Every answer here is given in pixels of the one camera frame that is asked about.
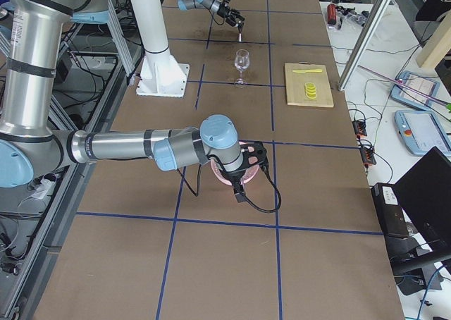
red tool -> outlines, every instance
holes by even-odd
[[[335,25],[337,23],[337,13],[335,8],[335,4],[329,4],[327,6],[327,23],[329,25]]]

black monitor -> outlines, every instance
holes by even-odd
[[[451,162],[432,148],[393,186],[399,205],[432,252],[392,263],[402,274],[441,261],[451,273]]]

white mounting plate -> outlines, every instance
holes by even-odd
[[[182,72],[188,79],[188,73],[190,72],[189,64],[178,64]],[[175,81],[169,86],[157,87],[155,78],[141,78],[136,89],[136,93],[140,96],[159,96],[159,97],[183,97],[185,94],[187,81],[180,80]]]

cutting board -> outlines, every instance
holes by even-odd
[[[320,73],[295,73],[293,70],[321,69]],[[312,82],[316,86],[316,98],[310,99],[305,94],[304,84]],[[288,105],[333,107],[332,92],[326,67],[315,64],[285,63],[285,88]]]

blue and white device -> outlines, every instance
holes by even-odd
[[[436,146],[451,156],[451,142],[433,112],[396,111],[395,122],[408,150],[416,156],[425,155]]]
[[[436,97],[440,83],[427,77],[417,75],[410,71],[404,71],[400,74],[399,79],[402,83],[412,89],[416,89],[431,97]],[[413,107],[418,110],[430,111],[431,100],[413,93],[409,90],[403,90],[401,87],[393,85],[390,96],[393,100]]]

